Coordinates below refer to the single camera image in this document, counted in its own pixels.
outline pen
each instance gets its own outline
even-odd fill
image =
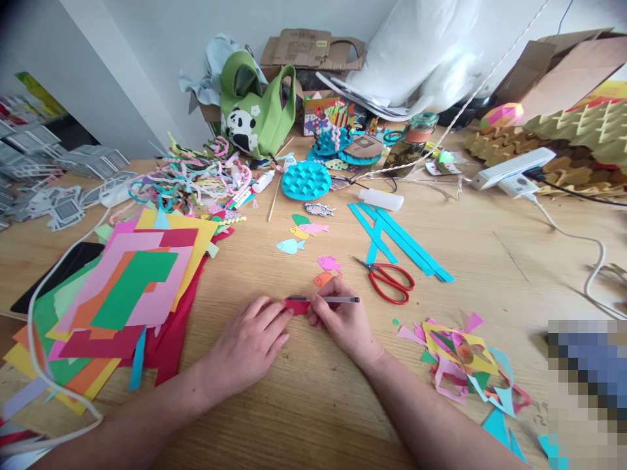
[[[288,297],[288,299],[294,302],[309,302],[308,297],[292,296]],[[361,302],[359,297],[323,297],[323,299],[329,304],[350,304]]]

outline panda print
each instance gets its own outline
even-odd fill
[[[257,134],[253,134],[256,124],[255,118],[249,113],[233,108],[227,118],[224,133],[238,149],[250,154],[257,147]]]

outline green bag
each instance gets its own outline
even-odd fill
[[[281,81],[291,77],[285,108]],[[246,51],[232,54],[220,77],[221,131],[240,151],[257,160],[276,155],[296,116],[296,70],[286,65],[262,93],[253,58]]]

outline yellow paper cutout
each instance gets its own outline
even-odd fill
[[[4,360],[15,367],[18,371],[22,372],[26,377],[31,380],[35,380],[37,376],[37,372],[33,368],[33,363],[31,361],[31,355],[21,344],[17,343],[9,352],[5,355]],[[105,385],[106,381],[109,380],[111,374],[113,374],[114,370],[120,363],[121,359],[111,359],[107,366],[100,373],[98,378],[94,380],[94,382],[89,386],[87,392],[85,392],[85,397],[93,401],[96,398],[98,392],[100,392],[101,388]],[[48,389],[48,393],[52,392],[52,387]],[[67,406],[69,409],[74,411],[78,416],[85,413],[87,409],[85,405],[79,403],[78,401],[73,401],[68,395],[64,393],[57,393],[54,396],[57,400]]]
[[[211,242],[211,239],[216,233],[217,222],[206,221],[202,219],[193,219],[191,217],[177,217],[172,214],[167,214],[167,218],[168,222],[170,223],[171,230],[175,230],[177,228],[198,229],[198,235],[196,236],[196,241],[194,242],[194,248],[191,251],[189,264],[187,265],[187,268],[185,269],[185,274],[183,275],[181,287],[179,287],[172,308],[170,309],[170,311],[175,311],[176,306],[178,305],[178,301],[181,299],[181,296],[191,282],[191,278],[194,277],[196,269],[198,268],[198,265],[200,264],[201,259],[204,256],[204,253],[207,250],[209,243]],[[150,230],[155,225],[156,220],[157,212],[149,209],[144,209],[136,228],[140,230]]]
[[[429,322],[423,322],[423,330],[425,331],[425,337],[426,337],[426,345],[429,349],[429,352],[431,354],[440,354],[442,357],[444,357],[445,359],[448,359],[449,361],[453,361],[457,364],[461,364],[461,362],[459,361],[459,359],[455,356],[453,356],[452,354],[449,354],[447,351],[443,350],[442,347],[440,345],[438,345],[435,340],[433,339],[433,336],[431,335],[431,332],[451,332],[451,333],[457,333],[460,334],[461,336],[464,337],[464,339],[468,342],[469,345],[480,345],[483,347],[483,355],[486,356],[492,363],[489,364],[488,362],[484,361],[483,359],[480,359],[479,357],[477,357],[477,355],[475,354],[475,356],[473,357],[473,360],[470,364],[464,364],[467,368],[476,370],[476,371],[482,371],[482,372],[487,372],[489,374],[492,375],[498,375],[498,365],[496,364],[496,360],[494,359],[493,355],[490,353],[490,351],[488,351],[488,347],[485,344],[485,341],[483,340],[482,337],[479,336],[474,336],[468,333],[460,333],[457,332],[455,330],[452,330],[450,328],[446,328],[445,326],[440,326],[440,325],[435,325]]]
[[[57,321],[52,329],[45,334],[45,336],[50,339],[56,339],[57,341],[67,343],[70,340],[73,332],[58,332],[57,327],[59,326],[60,322],[61,320]]]

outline power cord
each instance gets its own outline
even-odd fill
[[[106,217],[107,215],[109,215],[110,210],[111,210],[110,208],[107,208],[106,211],[104,211],[103,218],[100,219],[100,221],[93,227],[93,229],[91,229],[84,237],[80,238],[76,243],[74,243],[72,246],[70,246],[67,249],[67,251],[63,254],[61,259],[57,261],[57,264],[55,264],[54,267],[50,270],[48,275],[39,283],[39,286],[37,286],[37,288],[33,292],[31,300],[28,303],[28,316],[27,316],[28,323],[26,325],[27,332],[28,332],[28,347],[29,347],[29,352],[31,355],[31,362],[33,363],[33,368],[35,369],[35,372],[37,372],[37,375],[46,384],[50,385],[54,390],[64,393],[68,395],[69,397],[74,398],[76,401],[79,401],[80,403],[85,405],[85,407],[89,410],[89,412],[93,415],[93,417],[96,418],[96,421],[90,424],[89,426],[82,428],[81,430],[72,432],[70,434],[66,434],[61,437],[57,437],[55,439],[48,439],[45,441],[39,441],[36,443],[29,443],[29,444],[24,444],[24,443],[9,444],[7,446],[0,448],[0,455],[11,455],[11,454],[19,454],[22,452],[31,452],[33,450],[42,450],[45,448],[54,447],[56,445],[66,443],[96,428],[104,419],[104,416],[102,415],[102,413],[100,413],[96,409],[96,407],[93,405],[92,402],[90,402],[90,400],[85,398],[83,395],[77,394],[76,392],[73,392],[72,390],[69,390],[57,384],[54,380],[49,378],[43,370],[41,370],[41,367],[39,367],[39,361],[37,358],[37,351],[36,351],[37,348],[35,347],[35,329],[34,329],[35,322],[33,320],[33,312],[35,310],[35,301],[37,300],[37,297],[39,296],[39,292],[41,291],[43,286],[47,284],[49,278],[51,278],[54,272],[57,270],[57,268],[61,266],[61,263],[63,263],[63,260],[65,260],[67,255],[74,249],[74,247],[78,245],[80,242],[82,242],[83,240],[85,240],[89,235],[93,233],[93,231],[97,227],[99,227],[105,222]]]
[[[536,195],[534,193],[527,193],[525,195],[523,195],[522,197],[524,197],[525,199],[530,200],[531,202],[533,202],[535,205],[538,206],[538,208],[542,211],[542,213],[544,214],[544,216],[547,218],[547,220],[549,221],[549,223],[553,226],[553,228],[555,228],[555,230],[557,230],[558,232],[561,232],[563,235],[566,235],[567,237],[571,237],[571,238],[579,238],[581,240],[589,240],[590,242],[594,242],[597,245],[599,245],[599,261],[597,261],[596,265],[594,266],[593,271],[590,273],[590,275],[588,276],[588,279],[586,279],[585,284],[583,285],[583,294],[584,296],[590,300],[593,304],[597,305],[598,307],[600,307],[601,309],[604,309],[604,311],[606,313],[608,313],[609,315],[612,315],[614,317],[617,317],[618,319],[622,319],[622,320],[627,320],[627,315],[625,315],[623,312],[616,310],[615,308],[610,307],[609,305],[605,305],[603,302],[598,301],[597,299],[595,299],[594,297],[592,297],[591,293],[590,293],[590,286],[592,286],[592,282],[594,281],[594,279],[596,278],[596,275],[599,274],[599,271],[601,270],[601,268],[605,265],[605,254],[607,252],[607,249],[605,248],[605,244],[603,244],[603,242],[601,240],[597,240],[596,238],[592,238],[592,237],[584,237],[584,236],[580,236],[580,235],[572,235],[570,233],[564,232],[553,220],[553,218],[549,215],[549,213],[547,212],[547,210],[544,208],[544,206],[542,206],[542,204],[540,204],[538,202],[538,198],[536,197]]]
[[[535,180],[538,181],[540,183],[544,183],[547,186],[551,186],[555,189],[559,189],[560,191],[564,191],[565,193],[571,194],[573,196],[577,196],[580,197],[582,199],[587,199],[587,200],[591,200],[593,202],[601,202],[602,204],[610,204],[612,206],[621,206],[621,207],[627,207],[627,204],[623,204],[621,202],[614,202],[614,201],[610,201],[607,199],[599,199],[599,198],[593,198],[591,196],[586,196],[583,195],[581,193],[578,193],[576,191],[571,191],[570,189],[566,189],[563,187],[560,187],[558,185],[555,185],[553,183],[549,183],[547,181],[546,176],[544,176],[544,173],[542,172],[541,168],[532,168],[531,170],[527,170],[526,172],[523,172],[522,174],[524,174],[527,178],[530,178],[531,180]]]

